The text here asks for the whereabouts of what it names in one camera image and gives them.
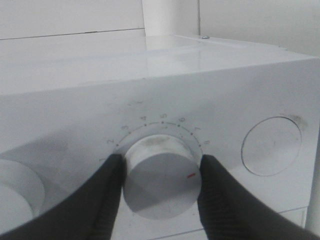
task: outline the red indicator mark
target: red indicator mark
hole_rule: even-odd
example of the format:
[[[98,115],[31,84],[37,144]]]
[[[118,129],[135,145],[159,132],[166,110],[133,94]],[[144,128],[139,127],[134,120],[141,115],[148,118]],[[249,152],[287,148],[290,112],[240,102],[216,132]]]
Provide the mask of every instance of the red indicator mark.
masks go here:
[[[196,173],[191,173],[190,175],[186,176],[187,179],[191,178],[191,177],[194,177],[196,175]]]

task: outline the washing machine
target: washing machine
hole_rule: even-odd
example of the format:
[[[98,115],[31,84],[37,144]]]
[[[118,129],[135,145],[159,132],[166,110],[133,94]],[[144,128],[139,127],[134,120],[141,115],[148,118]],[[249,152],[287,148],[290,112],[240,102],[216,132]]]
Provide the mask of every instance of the washing machine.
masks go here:
[[[105,229],[112,240],[207,240],[212,202],[203,206],[218,186],[204,176],[241,196],[230,203],[253,197],[304,228],[319,58],[107,34],[0,42],[1,240],[102,239]]]

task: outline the white knob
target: white knob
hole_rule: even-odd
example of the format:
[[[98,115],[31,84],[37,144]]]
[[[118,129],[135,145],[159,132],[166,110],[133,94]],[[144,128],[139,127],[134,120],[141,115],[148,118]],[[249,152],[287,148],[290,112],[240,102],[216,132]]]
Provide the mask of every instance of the white knob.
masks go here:
[[[124,198],[130,209],[147,219],[175,217],[197,200],[199,167],[190,148],[164,134],[147,136],[125,154]]]

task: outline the white appliance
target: white appliance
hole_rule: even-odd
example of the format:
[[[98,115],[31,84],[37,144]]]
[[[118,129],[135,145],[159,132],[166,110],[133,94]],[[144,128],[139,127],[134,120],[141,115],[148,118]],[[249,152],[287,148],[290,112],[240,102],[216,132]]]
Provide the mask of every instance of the white appliance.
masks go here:
[[[181,171],[170,174],[182,179],[190,172],[185,180],[194,179],[194,186],[184,185],[184,197],[137,209],[137,202],[127,204],[132,192],[124,188],[111,239],[207,239],[196,202],[197,166],[206,154],[304,227],[319,133],[319,58],[267,44],[178,35],[53,36],[4,40],[0,48],[0,165],[17,162],[43,184],[29,190],[40,212],[26,219],[73,193],[113,153],[126,156],[128,174],[155,153],[170,153],[178,156],[176,167],[184,159]],[[158,140],[174,147],[164,150]],[[146,144],[151,150],[144,152]],[[23,183],[31,175],[15,178]],[[9,178],[0,181],[10,188],[3,190],[8,199],[29,214],[31,203],[19,187]],[[156,189],[165,191],[163,184]],[[184,204],[178,207],[177,199]],[[12,221],[13,228],[22,220]]]

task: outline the knob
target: knob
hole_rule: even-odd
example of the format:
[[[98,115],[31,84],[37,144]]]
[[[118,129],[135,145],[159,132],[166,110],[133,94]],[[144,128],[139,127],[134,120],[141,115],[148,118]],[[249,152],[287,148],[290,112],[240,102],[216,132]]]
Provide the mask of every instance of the knob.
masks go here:
[[[137,141],[125,154],[124,199],[147,219],[169,219],[182,214],[201,190],[199,166],[179,138],[157,134]]]

